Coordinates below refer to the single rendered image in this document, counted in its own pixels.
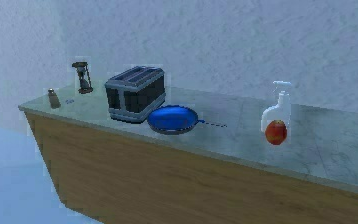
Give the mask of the blue frying pan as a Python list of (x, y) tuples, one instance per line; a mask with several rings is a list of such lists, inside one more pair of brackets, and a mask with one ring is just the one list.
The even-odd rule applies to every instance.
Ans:
[(166, 105), (152, 111), (147, 117), (150, 128), (163, 135), (180, 135), (192, 131), (198, 123), (207, 124), (191, 108), (180, 105)]

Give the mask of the black and silver toaster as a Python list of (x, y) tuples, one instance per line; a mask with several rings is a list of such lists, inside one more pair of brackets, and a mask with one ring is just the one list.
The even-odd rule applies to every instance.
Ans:
[(114, 120), (143, 123), (165, 102), (165, 72), (161, 68), (136, 66), (107, 80), (108, 112)]

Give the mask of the wooden counter with marble top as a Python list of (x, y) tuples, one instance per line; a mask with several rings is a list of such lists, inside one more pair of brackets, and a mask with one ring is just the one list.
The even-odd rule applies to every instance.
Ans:
[(103, 224), (358, 224), (358, 113), (296, 105), (279, 146), (266, 102), (169, 88), (181, 135), (112, 120), (103, 89), (22, 105), (61, 202)]

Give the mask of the red apple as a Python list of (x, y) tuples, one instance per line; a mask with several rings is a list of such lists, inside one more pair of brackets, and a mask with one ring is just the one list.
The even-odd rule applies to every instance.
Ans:
[(282, 120), (273, 120), (265, 130), (266, 140), (272, 145), (281, 145), (287, 134), (287, 127)]

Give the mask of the dark hourglass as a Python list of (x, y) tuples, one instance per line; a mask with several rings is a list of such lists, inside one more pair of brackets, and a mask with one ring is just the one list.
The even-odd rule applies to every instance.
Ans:
[(79, 79), (80, 94), (87, 94), (93, 91), (87, 62), (74, 62), (72, 67), (76, 70)]

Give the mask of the white spray bottle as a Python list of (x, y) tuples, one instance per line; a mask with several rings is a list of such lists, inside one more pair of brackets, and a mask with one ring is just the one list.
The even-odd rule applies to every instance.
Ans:
[(274, 120), (281, 120), (286, 127), (289, 127), (291, 121), (291, 99), (288, 88), (292, 87), (290, 82), (274, 81), (276, 88), (280, 89), (278, 93), (277, 104), (264, 110), (261, 117), (260, 130), (265, 132), (268, 125)]

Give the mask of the grey salt shaker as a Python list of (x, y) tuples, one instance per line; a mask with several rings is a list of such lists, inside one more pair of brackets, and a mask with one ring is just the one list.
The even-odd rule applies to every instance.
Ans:
[(57, 96), (57, 94), (55, 93), (55, 91), (50, 88), (48, 90), (48, 98), (49, 98), (49, 102), (50, 102), (50, 107), (52, 109), (57, 109), (61, 107), (61, 103), (59, 101), (59, 98)]

